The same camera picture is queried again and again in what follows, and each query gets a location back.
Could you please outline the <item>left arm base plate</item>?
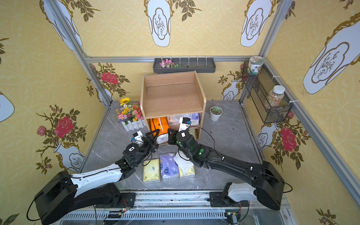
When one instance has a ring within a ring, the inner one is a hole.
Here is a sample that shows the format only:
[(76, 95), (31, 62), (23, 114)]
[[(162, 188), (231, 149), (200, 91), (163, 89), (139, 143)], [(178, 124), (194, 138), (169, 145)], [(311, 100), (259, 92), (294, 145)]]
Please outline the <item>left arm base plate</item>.
[(113, 208), (133, 208), (135, 204), (136, 193), (125, 192), (115, 195), (111, 206)]

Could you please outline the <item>green-yellow tissue pack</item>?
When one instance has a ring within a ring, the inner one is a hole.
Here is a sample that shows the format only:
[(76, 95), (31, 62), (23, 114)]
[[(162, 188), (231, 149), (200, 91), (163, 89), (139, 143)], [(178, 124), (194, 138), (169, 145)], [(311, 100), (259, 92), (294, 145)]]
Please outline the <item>green-yellow tissue pack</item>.
[(160, 159), (146, 160), (143, 166), (143, 182), (157, 183), (160, 182)]

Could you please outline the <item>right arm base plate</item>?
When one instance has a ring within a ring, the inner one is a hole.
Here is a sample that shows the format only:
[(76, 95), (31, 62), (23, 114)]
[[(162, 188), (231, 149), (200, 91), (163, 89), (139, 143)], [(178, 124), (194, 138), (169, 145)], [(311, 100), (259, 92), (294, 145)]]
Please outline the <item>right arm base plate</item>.
[(210, 192), (209, 198), (207, 199), (210, 202), (211, 207), (244, 207), (249, 206), (249, 201), (235, 202), (222, 192)]

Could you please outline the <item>orange tissue pack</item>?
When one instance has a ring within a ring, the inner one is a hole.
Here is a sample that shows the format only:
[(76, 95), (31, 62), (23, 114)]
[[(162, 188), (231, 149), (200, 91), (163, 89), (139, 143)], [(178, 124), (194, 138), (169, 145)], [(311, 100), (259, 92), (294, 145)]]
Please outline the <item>orange tissue pack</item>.
[(157, 137), (157, 143), (163, 144), (168, 142), (168, 129), (170, 128), (166, 117), (152, 118), (149, 120), (151, 131), (159, 129), (159, 135)]

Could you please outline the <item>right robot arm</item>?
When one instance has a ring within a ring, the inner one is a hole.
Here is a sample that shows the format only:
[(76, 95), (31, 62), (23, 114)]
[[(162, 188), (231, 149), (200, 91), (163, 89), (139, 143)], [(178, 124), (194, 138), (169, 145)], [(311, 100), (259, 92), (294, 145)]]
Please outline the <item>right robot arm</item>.
[(253, 195), (259, 203), (269, 209), (280, 210), (287, 183), (270, 162), (250, 163), (224, 155), (199, 144), (188, 130), (168, 129), (168, 135), (168, 143), (178, 146), (178, 150), (196, 167), (218, 170), (245, 181), (255, 189)]

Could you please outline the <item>yellow tissue pack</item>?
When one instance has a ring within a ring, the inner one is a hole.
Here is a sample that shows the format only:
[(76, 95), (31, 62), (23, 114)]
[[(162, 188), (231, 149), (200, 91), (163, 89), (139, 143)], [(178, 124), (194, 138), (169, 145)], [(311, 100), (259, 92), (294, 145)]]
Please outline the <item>yellow tissue pack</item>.
[(174, 161), (178, 166), (180, 179), (195, 177), (196, 173), (194, 164), (185, 156), (184, 153), (179, 151), (175, 155)]

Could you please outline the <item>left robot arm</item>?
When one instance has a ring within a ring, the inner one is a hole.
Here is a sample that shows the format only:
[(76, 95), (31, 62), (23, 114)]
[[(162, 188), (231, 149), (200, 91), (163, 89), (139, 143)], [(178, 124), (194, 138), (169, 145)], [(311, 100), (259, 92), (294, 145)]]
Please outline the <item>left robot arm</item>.
[(39, 220), (50, 225), (74, 210), (87, 206), (118, 205), (122, 202), (115, 183), (131, 176), (158, 148), (156, 129), (142, 137), (141, 144), (129, 144), (123, 157), (107, 167), (70, 175), (55, 175), (34, 197)]

